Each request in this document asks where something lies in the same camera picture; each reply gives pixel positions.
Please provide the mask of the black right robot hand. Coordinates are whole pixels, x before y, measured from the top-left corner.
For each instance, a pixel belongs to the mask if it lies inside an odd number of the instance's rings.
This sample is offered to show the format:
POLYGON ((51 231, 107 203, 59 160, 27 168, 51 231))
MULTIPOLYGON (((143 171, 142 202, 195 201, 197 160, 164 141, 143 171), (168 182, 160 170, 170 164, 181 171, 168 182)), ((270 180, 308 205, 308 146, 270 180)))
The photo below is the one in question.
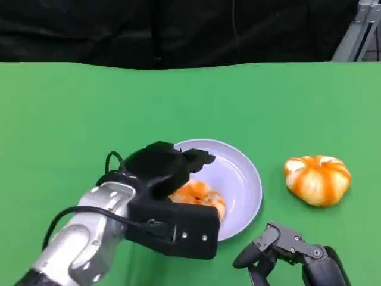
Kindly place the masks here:
POLYGON ((274 222, 249 243, 233 261, 236 269, 246 268, 252 285, 269 285, 267 277, 278 260, 302 265, 302 280, 308 286, 347 286, 351 282, 335 250, 309 244, 302 234, 274 222))

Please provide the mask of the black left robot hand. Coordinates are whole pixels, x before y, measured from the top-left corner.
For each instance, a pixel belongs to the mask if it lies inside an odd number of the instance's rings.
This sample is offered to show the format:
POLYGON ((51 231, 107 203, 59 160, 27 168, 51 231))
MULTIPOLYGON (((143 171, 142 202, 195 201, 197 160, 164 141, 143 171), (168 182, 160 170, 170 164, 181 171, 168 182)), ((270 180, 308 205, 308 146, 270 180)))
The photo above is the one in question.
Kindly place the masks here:
POLYGON ((162 200, 214 160, 215 156, 207 151, 177 150, 172 143, 158 141, 128 156, 123 168, 146 185, 151 198, 162 200))

